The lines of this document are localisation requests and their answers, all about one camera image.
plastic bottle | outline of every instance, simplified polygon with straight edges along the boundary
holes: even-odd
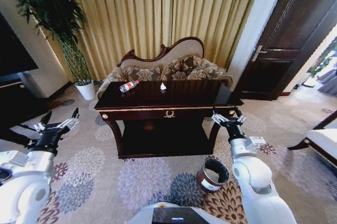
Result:
[[[139,80],[136,81],[130,81],[124,85],[120,86],[120,90],[122,93],[129,91],[130,89],[134,88],[137,84],[139,84]]]

floral patterned carpet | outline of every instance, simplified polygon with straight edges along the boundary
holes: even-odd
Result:
[[[229,223],[246,223],[240,188],[232,175],[214,194],[204,193],[196,183],[195,175],[206,158],[217,158],[231,169],[224,128],[219,131],[213,156],[121,160],[110,128],[93,109],[95,103],[84,100],[74,86],[50,103],[51,122],[63,121],[76,107],[81,122],[59,143],[52,191],[38,223],[124,224],[142,207],[159,201],[200,207]],[[276,188],[298,223],[337,223],[336,170],[312,149],[286,148],[297,144],[337,108],[336,97],[300,87],[275,101],[244,103],[241,110],[248,119],[243,130],[248,136],[263,136],[269,143],[258,157],[271,167]],[[209,118],[203,126],[209,134]],[[32,131],[13,129],[37,137]],[[10,149],[25,151],[0,140],[1,151]]]

dark wooden table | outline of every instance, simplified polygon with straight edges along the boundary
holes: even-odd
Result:
[[[124,82],[111,82],[95,109],[115,136],[119,158],[208,155],[219,131],[214,123],[209,138],[202,122],[213,107],[223,116],[232,116],[233,107],[243,103],[219,80],[140,82],[121,93]],[[124,121],[124,132],[117,124]]]

drawer handle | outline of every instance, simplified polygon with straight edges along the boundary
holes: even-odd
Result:
[[[174,116],[174,111],[172,111],[172,113],[169,115],[169,111],[166,111],[166,115],[164,116],[164,118],[173,118]]]

tv stand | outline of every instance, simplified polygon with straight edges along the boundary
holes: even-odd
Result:
[[[36,98],[19,78],[0,83],[2,121],[10,128],[47,112],[46,102]]]

